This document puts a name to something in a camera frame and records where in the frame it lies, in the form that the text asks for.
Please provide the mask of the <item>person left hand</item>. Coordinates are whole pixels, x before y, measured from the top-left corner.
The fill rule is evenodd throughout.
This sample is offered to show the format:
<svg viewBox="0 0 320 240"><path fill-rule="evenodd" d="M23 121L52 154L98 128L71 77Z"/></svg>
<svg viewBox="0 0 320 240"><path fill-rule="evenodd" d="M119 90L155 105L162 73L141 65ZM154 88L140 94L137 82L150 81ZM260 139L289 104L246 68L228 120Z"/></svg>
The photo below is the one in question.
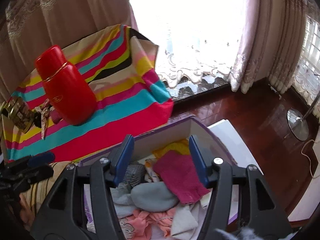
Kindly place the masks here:
<svg viewBox="0 0 320 240"><path fill-rule="evenodd" d="M20 205L20 218L23 221L24 228L30 231L37 214L37 204L30 191L20 194Z"/></svg>

